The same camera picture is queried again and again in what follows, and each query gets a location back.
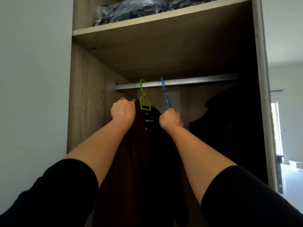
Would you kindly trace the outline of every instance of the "white floor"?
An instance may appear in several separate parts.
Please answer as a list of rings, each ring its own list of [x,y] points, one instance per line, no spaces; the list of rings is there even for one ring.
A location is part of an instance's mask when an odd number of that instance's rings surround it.
[[[303,213],[303,170],[281,164],[283,197]]]

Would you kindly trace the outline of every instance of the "forearm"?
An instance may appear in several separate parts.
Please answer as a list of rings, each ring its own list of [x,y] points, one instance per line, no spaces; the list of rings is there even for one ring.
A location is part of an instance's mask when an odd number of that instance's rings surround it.
[[[98,130],[64,159],[78,159],[89,165],[95,172],[99,186],[103,182],[129,125],[120,119],[113,119]]]
[[[222,170],[235,163],[183,127],[172,126],[167,132],[177,146],[193,192],[198,202],[201,203],[212,180]]]

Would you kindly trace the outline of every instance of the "hand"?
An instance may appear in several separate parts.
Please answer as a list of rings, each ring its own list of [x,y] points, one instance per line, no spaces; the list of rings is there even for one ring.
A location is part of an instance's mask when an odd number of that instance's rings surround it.
[[[136,115],[136,108],[134,105],[135,101],[135,99],[128,101],[122,97],[120,100],[115,102],[111,109],[113,120],[125,122],[129,129],[132,126]]]
[[[179,126],[183,127],[184,123],[180,116],[180,112],[175,111],[173,108],[169,108],[159,117],[159,123],[162,129],[169,132],[169,129]]]

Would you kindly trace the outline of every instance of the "wardrobe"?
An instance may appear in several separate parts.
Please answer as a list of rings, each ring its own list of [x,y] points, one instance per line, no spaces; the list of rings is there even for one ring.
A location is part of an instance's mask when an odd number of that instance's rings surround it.
[[[241,81],[258,79],[269,184],[276,189],[260,0],[217,0],[92,27],[98,5],[119,1],[74,0],[67,152],[111,120],[114,102],[142,95],[138,88],[116,91],[116,86],[141,79],[160,81],[160,77],[178,80],[232,74],[236,77],[229,81],[165,88],[188,129],[190,122],[207,111],[204,104],[210,98]],[[167,109],[162,87],[144,91],[161,113]],[[188,226],[207,226],[191,188],[186,183],[184,187],[189,191]]]

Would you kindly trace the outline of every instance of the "sleeve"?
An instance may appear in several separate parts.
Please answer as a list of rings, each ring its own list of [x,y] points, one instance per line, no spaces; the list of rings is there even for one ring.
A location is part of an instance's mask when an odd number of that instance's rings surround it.
[[[201,208],[210,226],[303,226],[303,214],[240,166],[215,177]]]
[[[84,226],[97,192],[96,175],[87,164],[61,160],[0,215],[0,226]]]

